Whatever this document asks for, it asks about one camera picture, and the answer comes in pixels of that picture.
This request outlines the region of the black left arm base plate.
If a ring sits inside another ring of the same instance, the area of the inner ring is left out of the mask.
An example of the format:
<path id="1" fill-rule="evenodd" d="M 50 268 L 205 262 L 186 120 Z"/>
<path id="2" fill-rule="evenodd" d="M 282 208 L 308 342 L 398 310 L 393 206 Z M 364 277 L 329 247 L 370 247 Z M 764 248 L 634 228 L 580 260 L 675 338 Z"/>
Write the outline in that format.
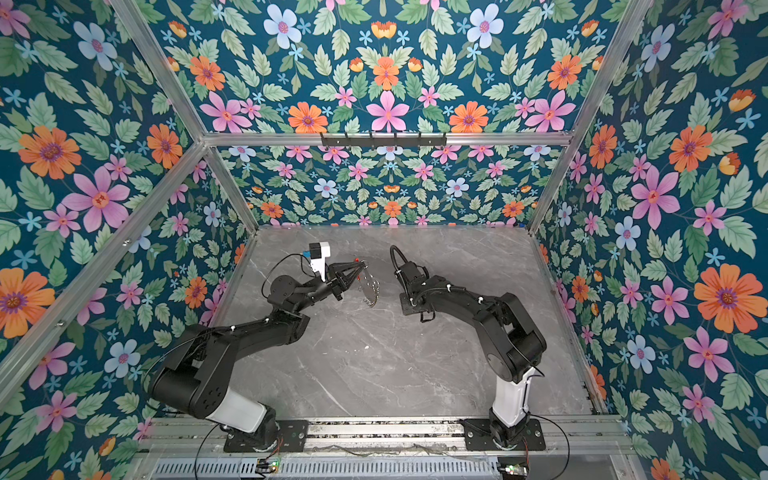
<path id="1" fill-rule="evenodd" d="M 253 433 L 230 430 L 223 447 L 226 453 L 303 452 L 308 439 L 306 420 L 272 420 Z"/>

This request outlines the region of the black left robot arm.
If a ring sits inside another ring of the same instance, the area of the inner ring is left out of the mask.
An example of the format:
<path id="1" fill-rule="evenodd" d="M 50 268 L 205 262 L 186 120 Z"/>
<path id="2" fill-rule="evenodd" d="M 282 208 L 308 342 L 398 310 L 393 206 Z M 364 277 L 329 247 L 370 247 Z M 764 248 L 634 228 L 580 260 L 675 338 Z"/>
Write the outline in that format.
<path id="1" fill-rule="evenodd" d="M 343 294 L 362 277 L 363 261 L 332 263 L 323 275 L 304 283 L 289 275 L 270 285 L 271 312 L 264 318 L 229 327 L 194 325 L 164 358 L 149 383 L 149 397 L 197 419 L 254 435 L 272 421 L 273 410 L 238 393 L 232 382 L 235 365 L 271 348 L 291 345 L 305 333 L 304 311 Z"/>

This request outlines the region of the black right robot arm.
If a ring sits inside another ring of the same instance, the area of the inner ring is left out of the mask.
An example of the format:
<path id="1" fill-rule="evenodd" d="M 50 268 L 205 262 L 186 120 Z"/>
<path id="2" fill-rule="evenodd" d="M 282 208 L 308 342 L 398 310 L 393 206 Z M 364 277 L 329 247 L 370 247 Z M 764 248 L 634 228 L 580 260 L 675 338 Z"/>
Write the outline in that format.
<path id="1" fill-rule="evenodd" d="M 520 299 L 512 293 L 484 296 L 432 276 L 395 245 L 390 247 L 390 259 L 403 289 L 403 313 L 417 315 L 423 323 L 445 314 L 471 326 L 497 377 L 491 419 L 505 428 L 523 423 L 529 414 L 530 382 L 541 373 L 547 343 Z"/>

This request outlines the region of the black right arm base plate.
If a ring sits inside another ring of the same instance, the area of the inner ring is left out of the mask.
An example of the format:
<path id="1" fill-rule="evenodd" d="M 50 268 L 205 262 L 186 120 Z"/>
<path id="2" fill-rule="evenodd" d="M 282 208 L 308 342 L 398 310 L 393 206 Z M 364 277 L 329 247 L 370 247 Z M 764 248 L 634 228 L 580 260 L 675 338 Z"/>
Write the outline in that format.
<path id="1" fill-rule="evenodd" d="M 462 419 L 465 448 L 469 451 L 544 451 L 546 442 L 538 420 L 523 420 L 506 427 L 498 420 Z"/>

